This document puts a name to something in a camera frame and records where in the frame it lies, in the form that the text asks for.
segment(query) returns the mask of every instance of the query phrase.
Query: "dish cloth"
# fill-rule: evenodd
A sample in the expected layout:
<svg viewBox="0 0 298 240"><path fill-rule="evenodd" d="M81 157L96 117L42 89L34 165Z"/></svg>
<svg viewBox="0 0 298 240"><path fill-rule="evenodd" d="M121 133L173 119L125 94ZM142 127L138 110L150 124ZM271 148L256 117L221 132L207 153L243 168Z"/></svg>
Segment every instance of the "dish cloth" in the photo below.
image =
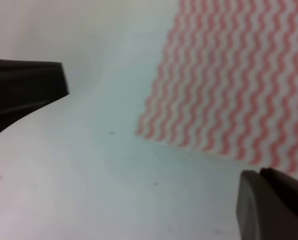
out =
<svg viewBox="0 0 298 240"><path fill-rule="evenodd" d="M180 0L137 135L298 174L298 0Z"/></svg>

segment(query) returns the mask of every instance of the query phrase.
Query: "white surface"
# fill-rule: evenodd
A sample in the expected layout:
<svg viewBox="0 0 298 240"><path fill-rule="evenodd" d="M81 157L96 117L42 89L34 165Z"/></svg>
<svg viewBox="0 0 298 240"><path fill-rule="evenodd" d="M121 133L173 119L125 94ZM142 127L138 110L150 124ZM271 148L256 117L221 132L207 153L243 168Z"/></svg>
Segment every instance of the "white surface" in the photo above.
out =
<svg viewBox="0 0 298 240"><path fill-rule="evenodd" d="M0 58L71 95L0 134L0 240L237 240L236 162L134 136L175 0L0 0Z"/></svg>

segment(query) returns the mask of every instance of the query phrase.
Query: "red and white striped cloth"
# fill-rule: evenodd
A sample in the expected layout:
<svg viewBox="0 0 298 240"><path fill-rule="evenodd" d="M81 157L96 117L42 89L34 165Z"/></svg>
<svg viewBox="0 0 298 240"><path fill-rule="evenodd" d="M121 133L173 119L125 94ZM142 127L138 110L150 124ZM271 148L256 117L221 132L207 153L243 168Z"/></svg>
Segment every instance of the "red and white striped cloth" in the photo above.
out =
<svg viewBox="0 0 298 240"><path fill-rule="evenodd" d="M137 134L298 174L298 0L180 0Z"/></svg>

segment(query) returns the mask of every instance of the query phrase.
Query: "wavy striped pattern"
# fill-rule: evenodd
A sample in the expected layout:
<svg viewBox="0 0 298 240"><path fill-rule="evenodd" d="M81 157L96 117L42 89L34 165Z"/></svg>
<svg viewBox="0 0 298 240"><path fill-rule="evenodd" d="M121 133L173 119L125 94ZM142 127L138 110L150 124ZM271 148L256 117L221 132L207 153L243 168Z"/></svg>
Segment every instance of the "wavy striped pattern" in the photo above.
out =
<svg viewBox="0 0 298 240"><path fill-rule="evenodd" d="M298 0L179 0L136 134L298 175Z"/></svg>

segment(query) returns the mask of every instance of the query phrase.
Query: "white table surface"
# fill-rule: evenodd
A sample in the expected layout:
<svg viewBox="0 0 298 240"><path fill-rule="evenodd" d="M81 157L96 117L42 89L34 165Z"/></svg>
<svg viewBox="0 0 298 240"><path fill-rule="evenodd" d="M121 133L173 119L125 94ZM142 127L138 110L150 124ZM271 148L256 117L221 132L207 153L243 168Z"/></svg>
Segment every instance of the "white table surface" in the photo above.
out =
<svg viewBox="0 0 298 240"><path fill-rule="evenodd" d="M252 167L134 136L176 11L0 0L0 58L63 62L71 90L0 134L0 240L239 239Z"/></svg>

